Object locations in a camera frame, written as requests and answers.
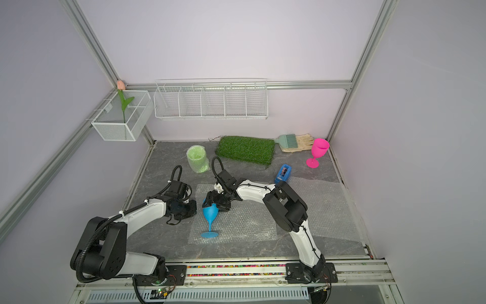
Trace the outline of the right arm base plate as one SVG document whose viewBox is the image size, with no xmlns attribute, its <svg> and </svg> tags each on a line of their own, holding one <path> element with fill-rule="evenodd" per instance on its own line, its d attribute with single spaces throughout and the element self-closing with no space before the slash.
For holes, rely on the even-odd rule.
<svg viewBox="0 0 486 304">
<path fill-rule="evenodd" d="M 286 263 L 286 281 L 289 284 L 337 283 L 337 271 L 332 263 L 317 263 L 309 267 L 301 262 Z"/>
</svg>

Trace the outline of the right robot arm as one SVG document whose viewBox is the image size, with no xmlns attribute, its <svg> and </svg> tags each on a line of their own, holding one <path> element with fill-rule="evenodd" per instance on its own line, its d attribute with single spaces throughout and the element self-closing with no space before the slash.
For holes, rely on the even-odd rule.
<svg viewBox="0 0 486 304">
<path fill-rule="evenodd" d="M 286 181 L 262 184 L 236 179 L 225 170 L 219 157 L 211 160 L 211 170 L 216 183 L 203 201 L 204 209 L 215 207 L 220 212 L 228 212 L 233 201 L 244 200 L 263 204 L 276 224 L 289 233 L 299 253 L 298 263 L 286 265 L 286 281 L 331 285 L 330 269 L 310 232 L 308 206 Z"/>
</svg>

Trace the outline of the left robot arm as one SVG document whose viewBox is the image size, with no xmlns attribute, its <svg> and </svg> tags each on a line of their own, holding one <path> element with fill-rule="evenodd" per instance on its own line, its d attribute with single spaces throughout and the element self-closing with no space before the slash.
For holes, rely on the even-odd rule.
<svg viewBox="0 0 486 304">
<path fill-rule="evenodd" d="M 143 203 L 121 210 L 112 217 L 88 221 L 72 255 L 70 267 L 78 282 L 91 283 L 121 277 L 142 276 L 153 284 L 168 277 L 165 258 L 127 250 L 128 238 L 151 222 L 166 217 L 168 225 L 178 225 L 196 215 L 192 188 L 182 182 L 182 167 L 176 166 L 168 184 Z"/>
</svg>

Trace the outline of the blue tape dispenser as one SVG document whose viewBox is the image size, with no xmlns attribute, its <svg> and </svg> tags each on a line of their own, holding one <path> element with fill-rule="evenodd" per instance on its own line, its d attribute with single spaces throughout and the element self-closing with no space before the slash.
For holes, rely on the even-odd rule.
<svg viewBox="0 0 486 304">
<path fill-rule="evenodd" d="M 290 176 L 291 176 L 291 172 L 292 172 L 291 166 L 289 166 L 287 164 L 282 165 L 282 167 L 279 169 L 278 174 L 275 178 L 275 184 L 278 184 L 280 182 L 288 182 L 288 180 L 290 179 Z"/>
</svg>

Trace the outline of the blue plastic wine glass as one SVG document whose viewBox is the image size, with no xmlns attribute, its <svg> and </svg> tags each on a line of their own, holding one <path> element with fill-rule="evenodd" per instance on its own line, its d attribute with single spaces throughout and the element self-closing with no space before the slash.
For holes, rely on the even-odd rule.
<svg viewBox="0 0 486 304">
<path fill-rule="evenodd" d="M 203 215 L 208 222 L 208 231 L 201 234 L 202 238 L 210 239 L 216 238 L 218 233 L 212 230 L 212 225 L 219 213 L 219 209 L 215 203 L 209 204 L 204 202 L 202 205 Z"/>
</svg>

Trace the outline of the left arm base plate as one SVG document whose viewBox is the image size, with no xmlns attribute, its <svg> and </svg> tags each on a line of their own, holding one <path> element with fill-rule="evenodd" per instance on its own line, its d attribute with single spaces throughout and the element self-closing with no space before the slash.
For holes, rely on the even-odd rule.
<svg viewBox="0 0 486 304">
<path fill-rule="evenodd" d="M 166 265 L 165 270 L 159 275 L 151 276 L 137 275 L 135 282 L 137 286 L 183 286 L 187 276 L 186 264 Z"/>
</svg>

